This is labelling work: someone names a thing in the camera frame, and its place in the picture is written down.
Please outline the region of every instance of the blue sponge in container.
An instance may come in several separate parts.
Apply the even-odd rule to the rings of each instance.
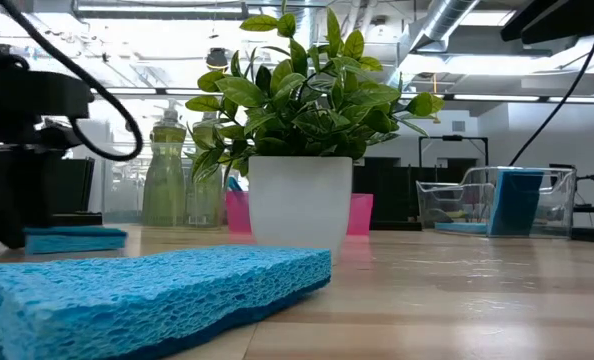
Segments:
[[[159,359],[330,281],[330,251],[218,246],[0,264],[0,359]]]
[[[100,251],[121,249],[128,234],[119,229],[97,226],[26,228],[26,254]]]

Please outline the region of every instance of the wooden table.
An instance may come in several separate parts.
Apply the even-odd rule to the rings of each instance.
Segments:
[[[122,252],[66,257],[246,240],[224,232],[128,230]],[[0,245],[0,262],[22,259]],[[171,359],[594,360],[594,243],[431,232],[349,238],[328,287]]]

